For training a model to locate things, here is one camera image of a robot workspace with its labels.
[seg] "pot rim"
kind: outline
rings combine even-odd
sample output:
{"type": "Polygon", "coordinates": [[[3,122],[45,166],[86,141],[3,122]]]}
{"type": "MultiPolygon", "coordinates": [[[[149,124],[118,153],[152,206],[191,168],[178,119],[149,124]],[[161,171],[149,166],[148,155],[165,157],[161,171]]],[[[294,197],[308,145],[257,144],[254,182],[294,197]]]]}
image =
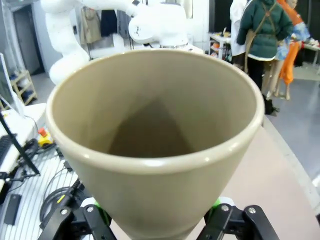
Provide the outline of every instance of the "pot rim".
{"type": "MultiPolygon", "coordinates": [[[[126,53],[119,53],[109,57],[94,60],[88,63],[86,66],[80,68],[78,71],[90,67],[91,64],[95,64],[97,61],[105,61],[108,58],[114,58],[122,54],[130,55],[136,54],[137,52],[141,53],[149,51],[162,51],[171,53],[171,51],[177,50],[140,49],[126,53]]],[[[232,154],[234,154],[234,152],[238,152],[242,148],[245,148],[251,142],[253,136],[257,132],[258,128],[261,126],[265,114],[264,100],[257,85],[247,74],[245,74],[243,71],[226,61],[208,56],[206,54],[199,54],[187,51],[178,52],[182,55],[191,54],[197,58],[207,58],[209,61],[214,61],[216,62],[216,64],[223,65],[224,67],[229,68],[231,71],[237,72],[242,77],[242,79],[250,86],[250,89],[252,90],[256,100],[255,113],[249,124],[240,133],[216,146],[198,152],[179,156],[158,158],[135,158],[111,155],[92,150],[90,148],[78,144],[77,142],[71,140],[69,137],[63,134],[62,131],[60,131],[60,129],[56,125],[56,122],[54,120],[53,103],[55,101],[55,97],[57,95],[57,92],[61,88],[63,88],[64,84],[66,84],[66,82],[71,78],[70,76],[60,85],[54,88],[47,101],[46,123],[51,135],[54,137],[57,144],[59,146],[62,146],[63,151],[66,152],[67,155],[72,156],[73,159],[81,162],[82,164],[90,166],[94,165],[96,168],[101,168],[112,172],[136,175],[172,174],[177,172],[186,172],[211,165],[217,161],[230,157],[232,154]]]]}

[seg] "green jacket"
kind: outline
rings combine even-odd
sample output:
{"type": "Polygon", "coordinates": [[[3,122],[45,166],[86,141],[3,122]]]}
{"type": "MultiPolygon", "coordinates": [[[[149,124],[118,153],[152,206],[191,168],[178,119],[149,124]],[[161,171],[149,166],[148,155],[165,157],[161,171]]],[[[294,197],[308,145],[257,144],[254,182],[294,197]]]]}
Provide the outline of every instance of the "green jacket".
{"type": "MultiPolygon", "coordinates": [[[[249,29],[254,32],[261,23],[266,11],[263,7],[265,5],[267,10],[270,10],[276,0],[250,0],[246,5],[240,22],[240,30],[237,36],[237,43],[244,45],[249,29]]],[[[283,8],[276,3],[276,6],[271,10],[270,15],[275,28],[269,17],[265,18],[261,29],[257,32],[253,39],[249,54],[263,59],[272,59],[277,54],[278,41],[282,41],[290,36],[293,32],[293,23],[283,10],[283,8]]]]}

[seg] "keyboard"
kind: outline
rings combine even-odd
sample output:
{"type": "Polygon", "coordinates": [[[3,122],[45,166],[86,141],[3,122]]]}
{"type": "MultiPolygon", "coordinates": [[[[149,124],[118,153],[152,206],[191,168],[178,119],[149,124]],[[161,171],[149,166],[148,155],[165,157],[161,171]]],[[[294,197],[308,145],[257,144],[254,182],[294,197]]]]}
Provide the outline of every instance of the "keyboard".
{"type": "Polygon", "coordinates": [[[12,145],[12,141],[9,135],[4,135],[0,138],[0,165],[4,161],[11,145],[12,145]]]}

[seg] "beige ceramic pot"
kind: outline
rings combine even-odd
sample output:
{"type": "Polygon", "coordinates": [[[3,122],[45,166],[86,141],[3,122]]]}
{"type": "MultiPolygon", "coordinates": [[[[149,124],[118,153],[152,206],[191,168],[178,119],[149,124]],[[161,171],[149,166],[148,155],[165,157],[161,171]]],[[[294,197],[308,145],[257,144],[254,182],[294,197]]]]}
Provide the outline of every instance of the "beige ceramic pot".
{"type": "Polygon", "coordinates": [[[54,89],[46,114],[70,165],[133,240],[182,240],[228,183],[264,104],[231,64],[158,49],[92,61],[54,89]]]}

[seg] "backpack strap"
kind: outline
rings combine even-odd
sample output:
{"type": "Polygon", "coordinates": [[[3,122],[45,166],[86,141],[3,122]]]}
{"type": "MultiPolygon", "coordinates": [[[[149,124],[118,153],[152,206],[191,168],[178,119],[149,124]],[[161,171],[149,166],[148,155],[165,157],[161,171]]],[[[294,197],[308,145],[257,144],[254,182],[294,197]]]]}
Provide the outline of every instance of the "backpack strap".
{"type": "Polygon", "coordinates": [[[261,3],[262,3],[262,7],[263,7],[263,9],[265,11],[265,16],[268,17],[268,19],[269,19],[269,21],[271,23],[271,26],[273,28],[273,32],[274,32],[274,34],[276,34],[276,27],[275,27],[274,21],[273,21],[273,19],[271,17],[271,12],[275,8],[275,6],[277,5],[277,2],[275,1],[273,6],[269,10],[267,10],[267,7],[263,2],[261,2],[261,3]]]}
{"type": "Polygon", "coordinates": [[[272,28],[273,28],[273,32],[274,32],[274,34],[276,34],[276,28],[275,28],[274,22],[272,21],[270,13],[275,8],[275,6],[277,5],[277,2],[275,1],[274,4],[272,5],[272,7],[269,10],[267,10],[267,7],[263,2],[261,2],[261,3],[262,3],[262,6],[263,6],[263,9],[265,11],[265,14],[264,14],[260,24],[256,28],[256,30],[253,31],[252,29],[249,29],[248,34],[246,36],[247,43],[246,43],[246,47],[245,47],[245,56],[244,56],[244,72],[246,74],[248,73],[248,55],[249,55],[249,51],[251,49],[251,45],[252,45],[255,37],[257,36],[257,33],[261,30],[263,24],[265,23],[266,18],[269,18],[269,20],[271,22],[271,25],[272,25],[272,28]]]}

